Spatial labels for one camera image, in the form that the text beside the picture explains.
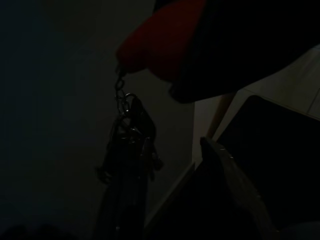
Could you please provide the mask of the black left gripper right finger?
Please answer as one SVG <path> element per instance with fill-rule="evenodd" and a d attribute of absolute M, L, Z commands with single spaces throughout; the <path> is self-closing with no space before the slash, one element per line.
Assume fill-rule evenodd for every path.
<path fill-rule="evenodd" d="M 202 162 L 216 177 L 215 182 L 222 186 L 224 194 L 238 208 L 247 213 L 263 240 L 280 240 L 281 234 L 272 222 L 263 199 L 251 180 L 237 165 L 227 149 L 210 138 L 200 139 Z"/>

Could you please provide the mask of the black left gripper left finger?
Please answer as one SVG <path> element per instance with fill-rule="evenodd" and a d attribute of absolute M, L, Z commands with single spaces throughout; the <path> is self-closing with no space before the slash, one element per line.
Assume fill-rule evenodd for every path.
<path fill-rule="evenodd" d="M 95 240 L 142 240 L 148 191 L 150 138 L 117 137 L 110 143 L 98 179 L 106 185 L 93 230 Z"/>

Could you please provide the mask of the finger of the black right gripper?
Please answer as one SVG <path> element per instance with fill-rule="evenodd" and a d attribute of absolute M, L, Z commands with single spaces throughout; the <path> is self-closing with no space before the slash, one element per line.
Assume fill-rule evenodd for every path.
<path fill-rule="evenodd" d="M 179 103 L 229 94 L 320 43 L 317 0 L 208 0 L 170 89 Z"/>

